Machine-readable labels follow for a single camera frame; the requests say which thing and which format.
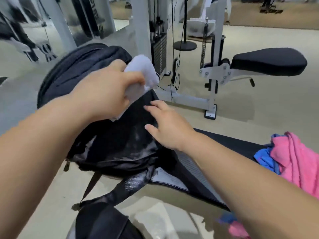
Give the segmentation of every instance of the metal spring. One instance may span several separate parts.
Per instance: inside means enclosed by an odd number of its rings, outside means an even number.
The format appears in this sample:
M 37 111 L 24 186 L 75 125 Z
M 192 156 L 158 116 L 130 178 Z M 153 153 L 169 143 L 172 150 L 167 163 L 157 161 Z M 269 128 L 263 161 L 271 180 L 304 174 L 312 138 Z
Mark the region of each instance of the metal spring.
M 204 59 L 205 59 L 205 51 L 206 51 L 206 41 L 207 41 L 207 32 L 208 32 L 208 23 L 204 25 L 204 34 L 203 34 L 203 43 L 202 43 L 202 54 L 200 57 L 200 68 L 204 66 Z

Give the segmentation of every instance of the exercise bench pad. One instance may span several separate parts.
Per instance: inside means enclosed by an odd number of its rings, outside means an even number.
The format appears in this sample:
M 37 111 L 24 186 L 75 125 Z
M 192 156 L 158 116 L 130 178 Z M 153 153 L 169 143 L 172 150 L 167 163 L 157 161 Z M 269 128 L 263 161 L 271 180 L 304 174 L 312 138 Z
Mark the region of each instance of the exercise bench pad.
M 307 60 L 292 48 L 269 48 L 236 54 L 230 68 L 258 72 L 270 76 L 297 76 Z

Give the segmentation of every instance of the brown floor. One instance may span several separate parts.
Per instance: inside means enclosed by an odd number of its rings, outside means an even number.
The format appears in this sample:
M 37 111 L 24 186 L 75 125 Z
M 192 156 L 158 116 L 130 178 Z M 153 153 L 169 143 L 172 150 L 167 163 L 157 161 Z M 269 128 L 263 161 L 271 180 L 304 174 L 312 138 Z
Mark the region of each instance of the brown floor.
M 259 13 L 261 3 L 232 2 L 230 25 L 255 26 L 272 28 L 314 29 L 319 30 L 319 4 L 318 3 L 275 3 L 277 9 L 283 9 L 281 14 Z M 201 1 L 188 12 L 188 18 L 198 18 Z M 125 8 L 125 1 L 112 2 L 111 9 L 114 19 L 128 20 L 132 10 Z

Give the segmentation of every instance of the pink cloth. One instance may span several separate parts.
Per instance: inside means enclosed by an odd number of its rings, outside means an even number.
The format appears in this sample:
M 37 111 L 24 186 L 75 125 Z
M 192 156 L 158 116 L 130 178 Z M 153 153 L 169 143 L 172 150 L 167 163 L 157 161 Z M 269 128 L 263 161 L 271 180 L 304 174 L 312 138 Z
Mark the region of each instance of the pink cloth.
M 319 154 L 307 148 L 292 132 L 274 137 L 270 157 L 279 163 L 281 177 L 319 199 Z M 229 233 L 234 237 L 250 238 L 243 225 L 230 224 Z

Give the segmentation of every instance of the white cloth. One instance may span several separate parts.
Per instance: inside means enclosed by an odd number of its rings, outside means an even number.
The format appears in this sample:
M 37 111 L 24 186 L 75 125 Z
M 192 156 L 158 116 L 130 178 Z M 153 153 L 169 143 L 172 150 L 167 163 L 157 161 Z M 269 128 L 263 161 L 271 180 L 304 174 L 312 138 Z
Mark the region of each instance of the white cloth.
M 133 60 L 127 65 L 124 72 L 129 71 L 140 71 L 145 78 L 144 86 L 140 84 L 132 84 L 126 89 L 125 95 L 130 101 L 131 105 L 146 92 L 155 88 L 160 82 L 160 79 L 156 74 L 152 61 L 150 61 L 148 57 L 142 54 L 135 56 Z M 111 119 L 111 121 L 119 119 L 123 115 L 123 113 L 118 117 Z

